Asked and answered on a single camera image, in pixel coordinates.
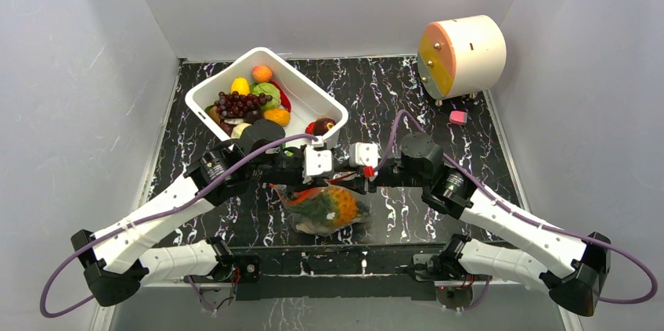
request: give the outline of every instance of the white plastic bin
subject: white plastic bin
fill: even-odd
[[[325,91],[310,81],[302,73],[267,48],[254,48],[237,59],[221,73],[202,81],[187,92],[186,105],[212,130],[222,141],[230,137],[205,113],[205,108],[218,100],[219,92],[230,92],[230,86],[237,77],[244,77],[252,82],[251,71],[254,67],[266,65],[274,74],[272,80],[277,83],[290,100],[290,123],[284,128],[286,136],[304,133],[307,125],[320,117],[329,117],[337,124],[323,136],[328,147],[337,145],[339,131],[348,121],[348,111]],[[302,140],[293,141],[289,146],[304,144]]]

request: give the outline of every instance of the pink sponge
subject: pink sponge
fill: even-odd
[[[453,110],[449,114],[449,122],[457,125],[465,125],[468,121],[468,113],[462,112],[460,110]]]

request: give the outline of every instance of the robotic arm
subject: robotic arm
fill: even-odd
[[[378,172],[374,172],[378,162],[374,144],[352,145],[349,160],[337,164],[321,141],[282,148],[283,137],[279,125],[260,120],[245,129],[240,139],[226,141],[195,160],[166,190],[123,220],[72,236],[75,250],[102,240],[79,256],[99,304],[118,304],[141,285],[185,275],[224,281],[238,272],[242,282],[258,281],[258,257],[233,255],[219,238],[189,246],[152,246],[185,221],[242,194],[251,183],[288,185],[302,191],[326,186],[335,173],[352,171],[354,177],[334,184],[359,193],[376,192],[383,186],[420,187],[429,207],[485,228],[517,247],[496,247],[455,235],[439,255],[413,257],[409,269],[418,276],[443,280],[491,275],[548,292],[557,304],[576,314],[594,313],[609,270],[608,250],[543,228],[553,226],[503,200],[461,168],[444,164],[442,148],[428,135],[407,135],[400,157],[388,159]],[[258,150],[270,143],[272,150]],[[187,200],[192,200],[189,206],[181,206]],[[535,225],[518,215],[536,221]],[[599,233],[591,236],[610,243]]]

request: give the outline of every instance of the plastic bag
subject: plastic bag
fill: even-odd
[[[290,226],[297,232],[329,236],[369,217],[369,208],[339,186],[329,185],[303,192],[292,192],[279,185],[273,188],[290,213]]]

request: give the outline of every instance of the gray floor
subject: gray floor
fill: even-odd
[[[215,318],[190,288],[146,288],[117,306],[112,330],[563,330],[546,294],[492,285],[485,302],[457,315],[408,298],[286,298],[236,302]]]

